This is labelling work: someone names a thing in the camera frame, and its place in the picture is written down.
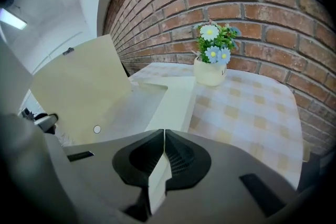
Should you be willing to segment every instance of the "checkered tablecloth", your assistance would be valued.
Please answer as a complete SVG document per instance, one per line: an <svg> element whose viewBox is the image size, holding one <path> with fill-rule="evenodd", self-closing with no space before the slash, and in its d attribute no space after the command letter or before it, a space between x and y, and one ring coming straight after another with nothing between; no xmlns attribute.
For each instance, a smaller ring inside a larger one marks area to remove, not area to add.
<svg viewBox="0 0 336 224"><path fill-rule="evenodd" d="M130 77L193 76L193 66L151 63ZM196 86L189 133L239 147L296 189L303 157L301 124L292 92L258 74L227 70L217 87Z"/></svg>

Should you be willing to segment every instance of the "flower arrangement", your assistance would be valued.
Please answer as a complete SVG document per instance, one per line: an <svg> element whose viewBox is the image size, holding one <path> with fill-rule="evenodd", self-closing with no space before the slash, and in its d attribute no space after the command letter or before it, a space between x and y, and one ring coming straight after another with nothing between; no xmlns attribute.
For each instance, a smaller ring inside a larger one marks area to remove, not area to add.
<svg viewBox="0 0 336 224"><path fill-rule="evenodd" d="M201 36L198 39L199 57L206 63L228 64L231 51L238 49L234 39L241 35L237 27L226 24L221 27L213 21L196 25Z"/></svg>

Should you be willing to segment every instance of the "white flower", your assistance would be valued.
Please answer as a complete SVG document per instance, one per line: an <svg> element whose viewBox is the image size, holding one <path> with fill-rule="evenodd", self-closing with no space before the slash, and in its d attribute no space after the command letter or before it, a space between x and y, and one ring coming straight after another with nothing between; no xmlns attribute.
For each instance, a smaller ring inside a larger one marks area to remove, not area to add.
<svg viewBox="0 0 336 224"><path fill-rule="evenodd" d="M205 25L201 27L200 33L202 34L201 37L205 40L211 41L218 36L219 30L214 25Z"/></svg>

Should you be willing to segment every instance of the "small white circle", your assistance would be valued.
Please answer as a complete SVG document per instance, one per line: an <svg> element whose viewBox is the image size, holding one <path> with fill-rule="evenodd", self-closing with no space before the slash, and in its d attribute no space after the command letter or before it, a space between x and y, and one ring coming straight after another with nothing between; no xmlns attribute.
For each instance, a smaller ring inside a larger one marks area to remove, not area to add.
<svg viewBox="0 0 336 224"><path fill-rule="evenodd" d="M101 130L101 127L99 125L96 125L94 128L93 128L93 131L95 134L99 134L100 133L100 130Z"/></svg>

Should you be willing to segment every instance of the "brick wall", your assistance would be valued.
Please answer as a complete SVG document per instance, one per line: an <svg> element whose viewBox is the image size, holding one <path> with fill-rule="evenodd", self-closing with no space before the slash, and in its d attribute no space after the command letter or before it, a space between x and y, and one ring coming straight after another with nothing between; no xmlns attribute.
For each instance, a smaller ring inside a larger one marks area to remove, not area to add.
<svg viewBox="0 0 336 224"><path fill-rule="evenodd" d="M336 36L321 0L112 0L109 33L125 67L192 64L192 26L213 19L242 32L229 68L258 73L294 93L305 140L325 154L336 142Z"/></svg>

